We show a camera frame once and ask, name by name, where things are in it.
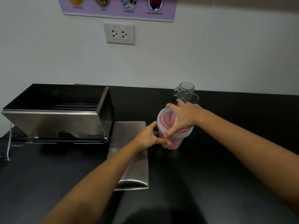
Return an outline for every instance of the white string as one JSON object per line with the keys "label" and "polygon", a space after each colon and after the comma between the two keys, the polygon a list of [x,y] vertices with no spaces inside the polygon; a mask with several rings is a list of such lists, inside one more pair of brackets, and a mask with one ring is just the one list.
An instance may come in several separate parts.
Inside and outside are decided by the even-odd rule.
{"label": "white string", "polygon": [[6,157],[7,157],[8,161],[10,161],[10,159],[9,159],[10,142],[11,142],[11,122],[10,122],[10,132],[9,132],[8,147],[7,147],[7,152],[6,152]]}

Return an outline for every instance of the poster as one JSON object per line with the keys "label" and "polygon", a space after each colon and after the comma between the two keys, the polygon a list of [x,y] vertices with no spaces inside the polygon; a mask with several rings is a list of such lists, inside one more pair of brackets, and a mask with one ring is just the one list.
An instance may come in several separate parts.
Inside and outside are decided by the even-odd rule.
{"label": "poster", "polygon": [[174,22],[177,0],[58,0],[65,15]]}

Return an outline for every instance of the plastic container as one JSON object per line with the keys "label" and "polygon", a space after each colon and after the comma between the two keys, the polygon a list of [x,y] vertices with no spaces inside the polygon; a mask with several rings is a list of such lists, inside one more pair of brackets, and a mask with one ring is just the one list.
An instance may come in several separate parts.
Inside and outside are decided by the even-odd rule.
{"label": "plastic container", "polygon": [[172,135],[172,137],[166,137],[165,133],[173,126],[176,121],[176,115],[174,111],[170,108],[164,108],[160,111],[157,118],[157,127],[159,129],[159,138],[166,139],[171,142],[170,146],[163,145],[164,148],[168,150],[177,149],[182,143],[185,137],[188,137],[193,127],[185,130],[178,131]]}

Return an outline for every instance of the white wall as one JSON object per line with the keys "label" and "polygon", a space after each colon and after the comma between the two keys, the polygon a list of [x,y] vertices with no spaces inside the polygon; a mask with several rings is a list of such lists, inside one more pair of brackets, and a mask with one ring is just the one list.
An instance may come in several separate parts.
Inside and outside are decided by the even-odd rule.
{"label": "white wall", "polygon": [[[107,44],[103,22],[135,25]],[[0,108],[32,83],[299,95],[299,14],[180,1],[174,23],[64,16],[58,0],[1,0]],[[0,115],[0,135],[9,121]]]}

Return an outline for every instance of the outlet cover plate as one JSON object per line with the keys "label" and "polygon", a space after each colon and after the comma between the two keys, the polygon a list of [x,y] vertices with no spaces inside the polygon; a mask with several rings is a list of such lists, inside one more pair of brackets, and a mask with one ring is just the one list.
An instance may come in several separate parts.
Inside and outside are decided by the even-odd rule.
{"label": "outlet cover plate", "polygon": [[134,25],[104,23],[107,43],[135,45]]}

